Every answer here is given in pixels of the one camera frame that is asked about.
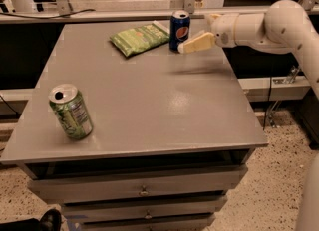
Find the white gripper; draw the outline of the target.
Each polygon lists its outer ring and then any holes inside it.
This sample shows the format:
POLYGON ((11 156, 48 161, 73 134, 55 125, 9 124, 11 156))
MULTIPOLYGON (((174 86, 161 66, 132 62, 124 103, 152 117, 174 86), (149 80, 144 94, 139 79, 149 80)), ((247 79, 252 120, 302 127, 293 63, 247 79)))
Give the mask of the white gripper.
POLYGON ((177 50, 181 54, 190 54, 212 48, 215 43, 221 48, 233 48, 235 43, 235 25, 238 13, 206 14, 205 19, 210 26, 210 32, 199 33, 179 44, 177 50))

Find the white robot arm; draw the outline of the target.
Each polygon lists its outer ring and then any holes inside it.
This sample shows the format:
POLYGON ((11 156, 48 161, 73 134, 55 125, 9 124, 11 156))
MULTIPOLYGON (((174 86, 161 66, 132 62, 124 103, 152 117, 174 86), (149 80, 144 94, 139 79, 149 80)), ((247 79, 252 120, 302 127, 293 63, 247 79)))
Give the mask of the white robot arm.
MULTIPOLYGON (((213 46, 248 46, 271 53, 291 53, 319 97, 319 35, 304 8, 291 0, 272 4, 257 14, 210 14, 208 32, 201 31, 178 46, 182 54, 213 46)), ((319 231, 319 155, 308 168, 295 231, 319 231)))

